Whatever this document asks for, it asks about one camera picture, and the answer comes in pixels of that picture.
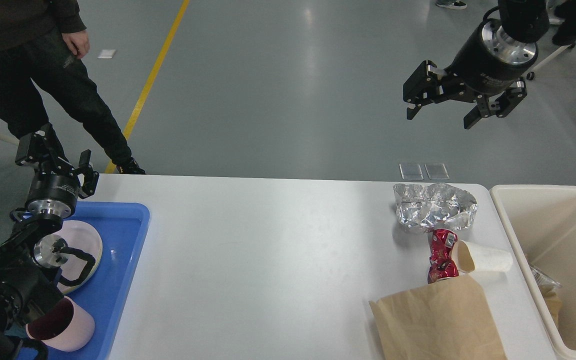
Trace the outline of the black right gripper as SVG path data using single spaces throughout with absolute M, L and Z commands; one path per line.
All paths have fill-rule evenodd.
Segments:
M 462 119 L 466 130 L 482 119 L 505 118 L 528 95 L 526 80 L 519 77 L 537 57 L 537 43 L 518 41 L 506 32 L 501 20 L 487 19 L 446 69 L 423 60 L 407 78 L 403 84 L 406 118 L 412 120 L 422 107 L 448 100 L 475 104 Z M 489 96 L 497 94 L 495 99 Z

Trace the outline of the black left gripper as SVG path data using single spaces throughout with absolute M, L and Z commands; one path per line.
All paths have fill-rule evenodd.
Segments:
M 99 172 L 90 163 L 92 151 L 80 153 L 78 166 L 70 176 L 41 171 L 61 171 L 61 142 L 51 123 L 27 133 L 19 139 L 14 157 L 16 166 L 34 166 L 36 171 L 30 182 L 25 209 L 30 214 L 51 214 L 62 219 L 76 212 L 78 198 L 86 199 L 96 193 Z

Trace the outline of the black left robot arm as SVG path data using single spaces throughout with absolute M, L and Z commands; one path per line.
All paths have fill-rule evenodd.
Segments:
M 71 164 L 50 123 L 19 139 L 15 162 L 32 166 L 34 176 L 25 205 L 10 211 L 13 229 L 0 245 L 0 360 L 16 360 L 24 348 L 35 350 L 37 360 L 48 358 L 43 342 L 7 330 L 53 310 L 64 298 L 58 284 L 82 284 L 96 264 L 93 255 L 54 237 L 78 199 L 96 191 L 99 173 L 90 155 L 85 150 L 78 165 Z

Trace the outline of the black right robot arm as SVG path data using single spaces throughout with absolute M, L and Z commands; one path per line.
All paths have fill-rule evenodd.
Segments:
M 494 12 L 499 18 L 490 16 Z M 425 60 L 407 78 L 407 119 L 444 101 L 474 105 L 462 119 L 467 130 L 482 119 L 507 117 L 528 95 L 524 74 L 537 62 L 537 42 L 548 27 L 543 0 L 499 0 L 449 66 Z

